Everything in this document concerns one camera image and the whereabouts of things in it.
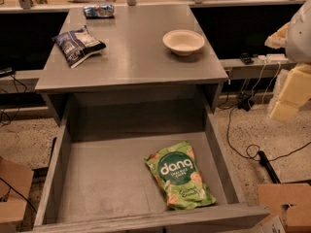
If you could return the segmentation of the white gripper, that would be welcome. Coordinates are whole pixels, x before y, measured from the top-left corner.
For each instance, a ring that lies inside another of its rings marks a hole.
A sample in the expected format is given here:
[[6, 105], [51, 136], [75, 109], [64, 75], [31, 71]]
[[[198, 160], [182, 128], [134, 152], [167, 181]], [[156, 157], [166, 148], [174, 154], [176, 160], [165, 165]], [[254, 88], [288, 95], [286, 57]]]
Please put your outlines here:
[[[311, 63], [311, 0], [307, 0], [264, 44], [272, 49], [286, 47], [287, 57], [296, 63]], [[296, 64], [288, 71], [282, 69], [277, 76], [268, 114], [278, 121], [292, 119], [311, 99], [311, 65]]]

